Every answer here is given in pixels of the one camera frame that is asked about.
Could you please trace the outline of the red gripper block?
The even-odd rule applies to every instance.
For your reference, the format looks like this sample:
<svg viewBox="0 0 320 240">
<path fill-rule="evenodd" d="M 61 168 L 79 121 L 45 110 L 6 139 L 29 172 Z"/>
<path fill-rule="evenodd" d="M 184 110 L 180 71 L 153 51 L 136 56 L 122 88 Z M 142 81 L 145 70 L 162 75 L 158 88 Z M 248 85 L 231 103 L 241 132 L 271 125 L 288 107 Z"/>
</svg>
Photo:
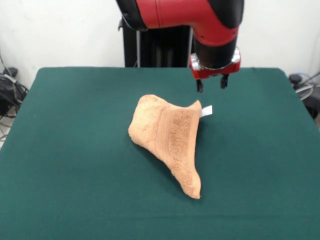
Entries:
<svg viewBox="0 0 320 240">
<path fill-rule="evenodd" d="M 240 69 L 241 55 L 235 53 L 231 62 L 222 68 L 209 69 L 200 65 L 200 61 L 195 53 L 189 56 L 189 63 L 193 77 L 196 79 L 196 90 L 198 93 L 203 92 L 203 83 L 201 79 L 207 79 L 211 76 L 222 75 L 220 88 L 228 87 L 228 75 L 236 73 Z"/>
</svg>

